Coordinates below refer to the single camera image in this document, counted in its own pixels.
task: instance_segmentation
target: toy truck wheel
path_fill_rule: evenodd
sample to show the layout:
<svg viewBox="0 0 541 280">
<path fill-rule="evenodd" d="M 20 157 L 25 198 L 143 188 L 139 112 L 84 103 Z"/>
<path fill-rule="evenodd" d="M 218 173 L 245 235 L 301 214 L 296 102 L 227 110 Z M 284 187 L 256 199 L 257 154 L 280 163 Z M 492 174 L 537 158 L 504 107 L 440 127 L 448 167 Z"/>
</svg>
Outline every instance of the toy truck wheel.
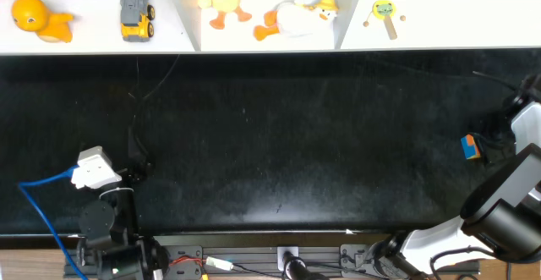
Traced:
<svg viewBox="0 0 541 280">
<path fill-rule="evenodd" d="M 150 21 L 152 21 L 156 17 L 156 11 L 154 10 L 154 6 L 149 4 L 149 6 L 146 8 L 146 12 L 148 13 Z"/>
<path fill-rule="evenodd" d="M 149 32 L 149 38 L 151 38 L 154 35 L 154 25 L 152 25 L 151 22 L 149 22 L 148 32 Z"/>
</svg>

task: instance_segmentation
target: cable connector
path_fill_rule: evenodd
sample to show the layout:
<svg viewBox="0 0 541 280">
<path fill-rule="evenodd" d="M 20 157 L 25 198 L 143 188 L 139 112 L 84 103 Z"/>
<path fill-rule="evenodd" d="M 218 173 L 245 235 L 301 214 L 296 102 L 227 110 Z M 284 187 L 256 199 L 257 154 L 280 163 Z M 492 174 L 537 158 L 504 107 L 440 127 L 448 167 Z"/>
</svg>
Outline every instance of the cable connector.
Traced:
<svg viewBox="0 0 541 280">
<path fill-rule="evenodd" d="M 120 182 L 122 178 L 111 168 L 111 161 L 100 146 L 80 152 L 78 168 L 74 170 L 71 183 L 77 189 L 88 186 L 98 189 L 105 184 Z"/>
<path fill-rule="evenodd" d="M 213 266 L 224 271 L 231 271 L 233 269 L 233 264 L 231 262 L 211 256 L 206 257 L 206 265 Z"/>
</svg>

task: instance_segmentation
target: wooden floor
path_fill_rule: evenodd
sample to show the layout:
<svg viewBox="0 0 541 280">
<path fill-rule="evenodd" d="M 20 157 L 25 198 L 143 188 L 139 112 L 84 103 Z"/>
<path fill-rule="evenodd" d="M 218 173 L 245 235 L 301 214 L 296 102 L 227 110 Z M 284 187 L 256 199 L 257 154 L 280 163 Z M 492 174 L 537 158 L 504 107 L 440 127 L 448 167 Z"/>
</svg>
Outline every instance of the wooden floor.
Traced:
<svg viewBox="0 0 541 280">
<path fill-rule="evenodd" d="M 60 250 L 0 250 L 0 280 L 60 280 L 63 275 L 64 256 Z M 479 280 L 505 280 L 506 264 L 501 261 L 482 262 Z M 513 265 L 512 280 L 541 280 L 538 263 Z M 454 280 L 457 277 L 442 277 Z M 232 280 L 230 277 L 211 277 L 211 280 Z M 243 280 L 266 280 L 265 277 L 246 277 Z"/>
</svg>

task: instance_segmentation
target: wooden handle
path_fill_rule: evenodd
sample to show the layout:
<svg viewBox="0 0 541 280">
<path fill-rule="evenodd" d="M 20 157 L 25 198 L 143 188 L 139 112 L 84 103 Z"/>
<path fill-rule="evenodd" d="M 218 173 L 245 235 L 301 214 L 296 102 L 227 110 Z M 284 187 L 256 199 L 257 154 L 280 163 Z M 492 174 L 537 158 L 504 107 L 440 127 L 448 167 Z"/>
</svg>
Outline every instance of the wooden handle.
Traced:
<svg viewBox="0 0 541 280">
<path fill-rule="evenodd" d="M 396 34 L 395 26 L 392 24 L 392 20 L 390 16 L 385 16 L 383 18 L 383 24 L 385 24 L 385 27 L 387 29 L 387 34 L 389 34 L 389 39 L 395 40 L 398 38 L 398 35 Z"/>
</svg>

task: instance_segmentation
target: blue and orange block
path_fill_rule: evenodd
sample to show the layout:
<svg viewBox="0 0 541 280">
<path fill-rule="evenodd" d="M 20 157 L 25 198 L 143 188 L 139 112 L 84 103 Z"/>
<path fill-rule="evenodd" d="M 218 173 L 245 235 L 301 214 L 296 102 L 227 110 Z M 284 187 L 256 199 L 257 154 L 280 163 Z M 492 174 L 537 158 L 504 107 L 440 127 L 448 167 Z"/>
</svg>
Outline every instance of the blue and orange block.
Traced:
<svg viewBox="0 0 541 280">
<path fill-rule="evenodd" d="M 461 139 L 462 149 L 464 150 L 464 155 L 466 159 L 475 159 L 480 158 L 481 153 L 475 144 L 475 139 L 471 135 L 466 135 Z"/>
</svg>

